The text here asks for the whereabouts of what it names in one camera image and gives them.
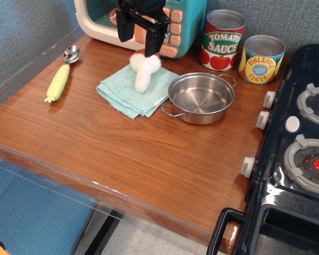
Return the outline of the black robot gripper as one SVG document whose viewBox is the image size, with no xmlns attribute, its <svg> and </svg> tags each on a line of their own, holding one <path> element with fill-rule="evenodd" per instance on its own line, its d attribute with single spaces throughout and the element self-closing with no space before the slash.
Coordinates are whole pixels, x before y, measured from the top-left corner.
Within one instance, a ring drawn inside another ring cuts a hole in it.
<svg viewBox="0 0 319 255">
<path fill-rule="evenodd" d="M 116 21 L 119 40 L 133 38 L 135 24 L 147 30 L 145 57 L 157 54 L 167 37 L 170 18 L 164 13 L 166 1 L 118 1 Z"/>
</svg>

